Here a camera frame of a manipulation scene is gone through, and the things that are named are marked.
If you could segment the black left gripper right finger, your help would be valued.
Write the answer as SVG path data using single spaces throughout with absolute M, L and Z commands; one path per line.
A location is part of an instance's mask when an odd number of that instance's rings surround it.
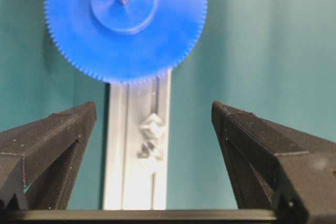
M 212 104 L 237 206 L 287 212 L 287 223 L 335 223 L 335 143 L 219 101 Z

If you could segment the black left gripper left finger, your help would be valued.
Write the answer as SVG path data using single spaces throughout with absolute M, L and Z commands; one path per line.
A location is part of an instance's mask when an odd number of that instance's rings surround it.
M 96 119 L 89 101 L 1 132 L 1 210 L 65 210 Z

